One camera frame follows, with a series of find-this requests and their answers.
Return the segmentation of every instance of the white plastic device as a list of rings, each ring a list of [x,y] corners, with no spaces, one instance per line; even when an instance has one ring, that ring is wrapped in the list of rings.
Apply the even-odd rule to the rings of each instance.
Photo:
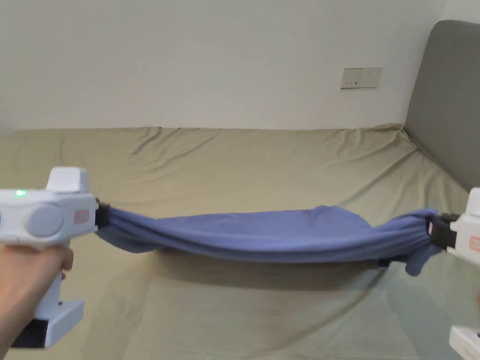
[[[450,223],[456,232],[455,249],[450,254],[480,266],[480,188],[474,188],[468,196],[467,208],[457,221]],[[453,326],[450,346],[465,360],[480,360],[480,329]]]
[[[63,244],[97,230],[96,198],[88,192],[82,168],[53,168],[44,190],[0,190],[0,242],[38,250]],[[61,272],[42,299],[35,319],[14,344],[46,348],[55,344],[83,318],[83,301],[60,301]]]

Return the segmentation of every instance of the white wall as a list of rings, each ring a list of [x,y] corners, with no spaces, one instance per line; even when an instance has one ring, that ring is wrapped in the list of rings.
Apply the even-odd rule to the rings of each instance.
[[[480,0],[448,0],[443,18],[480,23]]]
[[[403,122],[444,6],[445,0],[1,0],[0,119],[17,128]],[[377,66],[384,68],[378,89],[339,90],[344,67]]]

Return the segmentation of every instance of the round button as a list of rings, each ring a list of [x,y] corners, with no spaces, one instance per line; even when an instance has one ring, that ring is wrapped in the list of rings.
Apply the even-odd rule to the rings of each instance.
[[[30,235],[46,238],[59,232],[63,221],[63,213],[58,207],[45,204],[37,206],[24,218],[24,227]]]

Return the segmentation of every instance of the device base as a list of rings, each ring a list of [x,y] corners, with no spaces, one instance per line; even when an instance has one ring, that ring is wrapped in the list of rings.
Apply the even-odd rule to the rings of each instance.
[[[48,319],[33,319],[12,348],[49,348],[72,330],[83,316],[83,301],[60,302]]]
[[[452,326],[450,346],[465,360],[480,360],[480,330]]]

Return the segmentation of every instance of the human hand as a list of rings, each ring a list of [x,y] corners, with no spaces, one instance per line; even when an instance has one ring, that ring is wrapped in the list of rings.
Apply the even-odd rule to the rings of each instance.
[[[23,246],[0,249],[0,359],[33,319],[35,309],[60,270],[71,270],[73,252],[65,246],[43,251]]]

